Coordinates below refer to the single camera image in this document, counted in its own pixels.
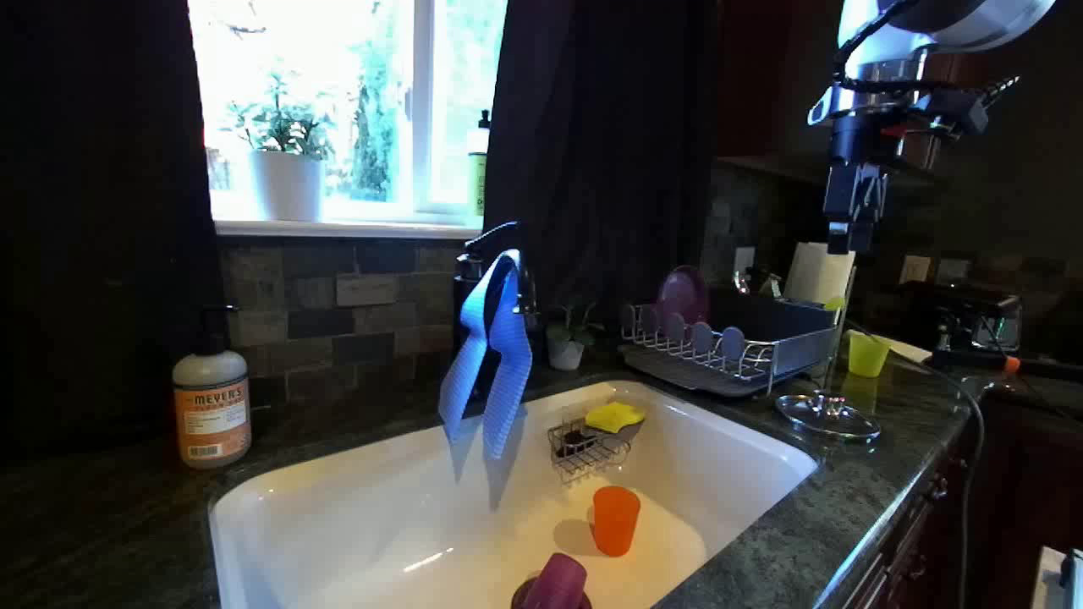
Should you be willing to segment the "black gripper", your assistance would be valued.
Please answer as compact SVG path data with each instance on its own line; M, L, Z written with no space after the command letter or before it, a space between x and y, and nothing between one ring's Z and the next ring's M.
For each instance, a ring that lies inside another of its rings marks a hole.
M825 175L825 243L834 253L871 249L872 228L886 204L886 135L871 115L842 115L834 135Z

